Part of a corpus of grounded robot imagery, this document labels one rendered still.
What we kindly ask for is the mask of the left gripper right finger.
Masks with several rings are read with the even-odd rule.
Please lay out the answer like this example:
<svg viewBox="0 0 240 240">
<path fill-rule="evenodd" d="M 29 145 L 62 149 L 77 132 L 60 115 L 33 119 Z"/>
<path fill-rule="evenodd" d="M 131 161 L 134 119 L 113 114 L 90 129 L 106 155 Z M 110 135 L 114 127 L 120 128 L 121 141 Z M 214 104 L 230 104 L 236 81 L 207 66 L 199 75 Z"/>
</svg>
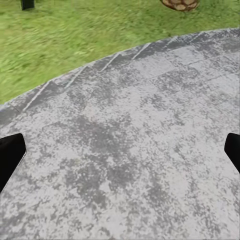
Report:
<svg viewBox="0 0 240 240">
<path fill-rule="evenodd" d="M 237 170 L 240 172 L 240 135 L 229 133 L 227 135 L 224 151 L 233 162 Z"/>
</svg>

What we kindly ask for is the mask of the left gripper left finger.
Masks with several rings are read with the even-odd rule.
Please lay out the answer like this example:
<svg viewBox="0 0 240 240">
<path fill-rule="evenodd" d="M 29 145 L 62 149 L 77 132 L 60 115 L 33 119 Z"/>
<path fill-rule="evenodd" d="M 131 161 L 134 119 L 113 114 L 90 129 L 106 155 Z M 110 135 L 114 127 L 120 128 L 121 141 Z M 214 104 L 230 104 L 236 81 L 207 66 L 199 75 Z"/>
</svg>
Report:
<svg viewBox="0 0 240 240">
<path fill-rule="evenodd" d="M 26 152 L 21 133 L 0 138 L 0 193 Z"/>
</svg>

